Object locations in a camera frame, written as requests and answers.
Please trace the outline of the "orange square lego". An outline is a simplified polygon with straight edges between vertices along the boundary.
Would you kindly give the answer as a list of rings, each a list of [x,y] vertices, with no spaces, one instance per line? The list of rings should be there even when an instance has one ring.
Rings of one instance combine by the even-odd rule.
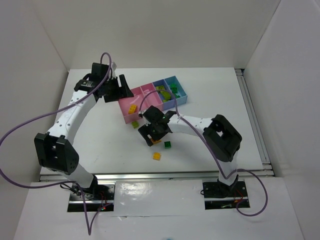
[[[154,152],[152,155],[152,159],[159,161],[161,159],[161,154],[159,152]]]

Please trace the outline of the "lime long lego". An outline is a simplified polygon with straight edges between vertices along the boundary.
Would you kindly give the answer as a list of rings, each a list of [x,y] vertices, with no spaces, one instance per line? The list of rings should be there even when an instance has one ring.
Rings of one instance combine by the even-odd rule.
[[[161,91],[160,94],[163,96],[165,100],[171,99],[171,95],[167,91]]]

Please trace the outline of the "dark green long lego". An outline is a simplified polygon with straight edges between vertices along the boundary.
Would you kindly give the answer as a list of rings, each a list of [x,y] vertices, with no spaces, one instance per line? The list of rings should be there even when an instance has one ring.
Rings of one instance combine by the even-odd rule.
[[[177,85],[176,85],[176,84],[171,84],[169,87],[170,87],[170,90],[171,90],[171,91],[172,91],[172,90],[178,91],[178,88],[177,88]]]

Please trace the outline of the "dark green lego brick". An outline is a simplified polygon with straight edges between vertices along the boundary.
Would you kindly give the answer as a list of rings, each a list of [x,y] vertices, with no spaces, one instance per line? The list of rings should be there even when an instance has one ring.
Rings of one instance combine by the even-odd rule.
[[[175,89],[173,89],[171,92],[172,92],[174,95],[177,95],[177,94],[178,94],[178,91],[175,90]]]

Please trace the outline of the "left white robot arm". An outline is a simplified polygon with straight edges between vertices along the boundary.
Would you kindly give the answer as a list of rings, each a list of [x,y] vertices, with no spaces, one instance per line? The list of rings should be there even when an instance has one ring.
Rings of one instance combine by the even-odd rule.
[[[115,70],[115,63],[93,63],[91,72],[75,85],[68,109],[46,133],[38,133],[34,138],[40,166],[75,182],[73,191],[91,199],[107,191],[107,187],[99,185],[97,177],[81,166],[73,143],[82,122],[100,98],[110,103],[133,97],[125,76],[116,76]]]

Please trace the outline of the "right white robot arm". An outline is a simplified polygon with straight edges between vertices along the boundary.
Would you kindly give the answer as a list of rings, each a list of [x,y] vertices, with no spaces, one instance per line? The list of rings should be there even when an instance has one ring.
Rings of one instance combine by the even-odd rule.
[[[181,133],[199,137],[219,170],[212,197],[225,198],[233,191],[239,178],[236,156],[242,136],[223,115],[200,118],[182,115],[177,110],[163,113],[152,105],[140,111],[138,116],[144,120],[138,132],[150,147],[167,134]]]

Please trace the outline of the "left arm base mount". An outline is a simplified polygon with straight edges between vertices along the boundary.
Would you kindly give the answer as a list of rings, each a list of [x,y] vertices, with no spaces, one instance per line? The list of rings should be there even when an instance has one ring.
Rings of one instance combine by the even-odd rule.
[[[69,213],[84,212],[83,198],[79,188],[75,184],[71,186],[61,184],[60,187],[70,192],[67,211]],[[116,185],[114,183],[99,184],[94,194],[84,193],[86,210],[88,212],[96,212],[101,209],[101,212],[113,212],[115,189]]]

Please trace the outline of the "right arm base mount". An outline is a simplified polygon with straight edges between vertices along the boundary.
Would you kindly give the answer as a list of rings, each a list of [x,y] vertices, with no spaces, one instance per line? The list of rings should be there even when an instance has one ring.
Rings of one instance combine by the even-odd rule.
[[[217,181],[202,183],[200,194],[204,197],[205,210],[225,210],[250,208],[247,187],[244,181],[238,181],[233,187],[224,187]]]

